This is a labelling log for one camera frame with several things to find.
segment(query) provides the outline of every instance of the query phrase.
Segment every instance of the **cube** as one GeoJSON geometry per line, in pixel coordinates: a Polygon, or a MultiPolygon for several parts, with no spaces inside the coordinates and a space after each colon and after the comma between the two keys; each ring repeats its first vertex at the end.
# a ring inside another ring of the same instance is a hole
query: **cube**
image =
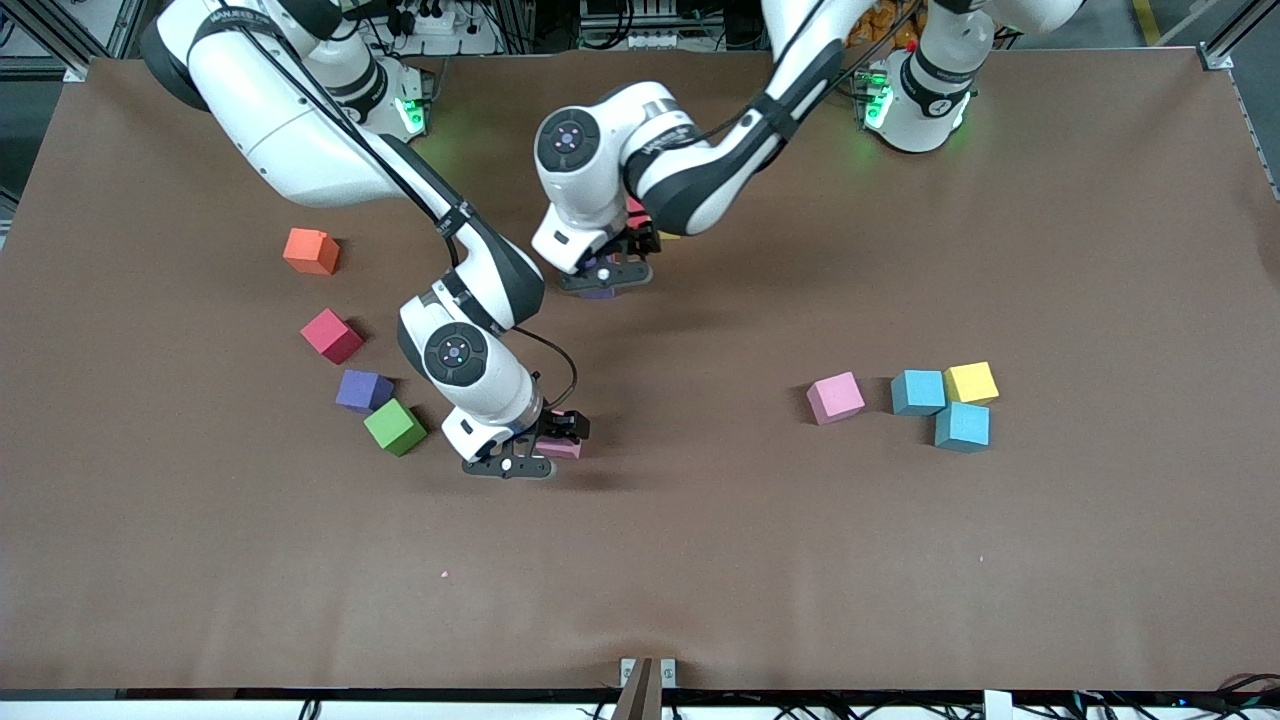
{"type": "Polygon", "coordinates": [[[284,259],[300,273],[332,275],[338,266],[338,243],[326,232],[293,228],[284,243],[284,259]]]}
{"type": "Polygon", "coordinates": [[[538,443],[534,445],[534,450],[538,451],[543,457],[562,457],[566,460],[577,460],[582,456],[582,443],[573,442],[571,439],[562,438],[538,438],[538,443]]]}
{"type": "Polygon", "coordinates": [[[890,383],[895,415],[933,415],[947,405],[938,370],[902,370],[890,383]]]}
{"type": "Polygon", "coordinates": [[[605,287],[602,290],[589,290],[586,292],[577,293],[582,300],[613,300],[618,296],[618,290],[614,287],[605,287]]]}
{"type": "Polygon", "coordinates": [[[951,402],[937,414],[933,445],[956,452],[978,452],[991,445],[991,409],[951,402]]]}
{"type": "Polygon", "coordinates": [[[422,423],[419,423],[417,418],[394,397],[365,418],[365,427],[369,428],[369,434],[374,436],[378,447],[396,457],[404,455],[426,437],[422,423]]]}
{"type": "Polygon", "coordinates": [[[818,380],[806,396],[819,425],[856,415],[867,405],[852,373],[818,380]]]}
{"type": "Polygon", "coordinates": [[[328,307],[302,328],[302,337],[334,365],[346,363],[365,343],[351,325],[328,307]]]}
{"type": "Polygon", "coordinates": [[[644,205],[635,197],[627,197],[627,227],[636,229],[648,222],[649,214],[645,213],[644,205]]]}
{"type": "Polygon", "coordinates": [[[946,384],[950,402],[986,405],[1000,397],[996,379],[991,377],[991,365],[987,363],[947,368],[942,373],[942,380],[946,384]]]}
{"type": "Polygon", "coordinates": [[[338,383],[338,397],[334,402],[347,410],[353,410],[361,415],[369,415],[392,398],[394,387],[387,378],[378,373],[365,370],[343,370],[342,382],[338,383]]]}

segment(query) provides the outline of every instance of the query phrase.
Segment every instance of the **green cube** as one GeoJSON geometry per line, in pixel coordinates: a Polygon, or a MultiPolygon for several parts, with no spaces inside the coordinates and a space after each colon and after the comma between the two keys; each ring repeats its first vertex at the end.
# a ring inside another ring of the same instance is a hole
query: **green cube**
{"type": "Polygon", "coordinates": [[[365,418],[365,427],[378,441],[378,447],[396,457],[404,455],[426,437],[422,423],[394,397],[365,418]]]}

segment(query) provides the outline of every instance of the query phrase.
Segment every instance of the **pink cube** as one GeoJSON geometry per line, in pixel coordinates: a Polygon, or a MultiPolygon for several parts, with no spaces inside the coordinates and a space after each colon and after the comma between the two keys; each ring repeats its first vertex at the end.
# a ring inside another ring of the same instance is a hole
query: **pink cube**
{"type": "Polygon", "coordinates": [[[538,438],[538,445],[534,446],[534,450],[541,454],[543,457],[577,460],[582,456],[582,443],[549,437],[538,438]]]}
{"type": "Polygon", "coordinates": [[[328,307],[302,328],[302,337],[334,365],[346,363],[365,343],[351,325],[328,307]]]}
{"type": "Polygon", "coordinates": [[[851,418],[867,405],[852,373],[818,380],[813,383],[806,396],[819,425],[851,418]]]}
{"type": "Polygon", "coordinates": [[[636,229],[648,222],[649,214],[645,213],[644,205],[640,205],[635,197],[627,197],[627,227],[636,229]]]}

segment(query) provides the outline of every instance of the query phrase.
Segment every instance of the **yellow cube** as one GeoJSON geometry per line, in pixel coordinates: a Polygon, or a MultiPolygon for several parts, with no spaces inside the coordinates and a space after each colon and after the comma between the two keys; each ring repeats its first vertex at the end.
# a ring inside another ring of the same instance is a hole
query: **yellow cube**
{"type": "Polygon", "coordinates": [[[942,384],[951,402],[986,405],[1000,397],[996,378],[991,377],[991,365],[987,363],[947,368],[942,373],[942,384]]]}

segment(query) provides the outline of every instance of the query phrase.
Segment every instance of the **light blue cube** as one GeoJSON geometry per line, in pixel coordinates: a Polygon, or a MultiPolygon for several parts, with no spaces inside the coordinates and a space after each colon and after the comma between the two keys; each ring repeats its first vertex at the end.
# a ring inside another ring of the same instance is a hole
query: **light blue cube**
{"type": "Polygon", "coordinates": [[[947,406],[941,370],[902,370],[890,389],[895,415],[933,415],[947,406]]]}
{"type": "Polygon", "coordinates": [[[956,452],[978,452],[991,445],[991,409],[952,402],[938,413],[933,445],[956,452]]]}

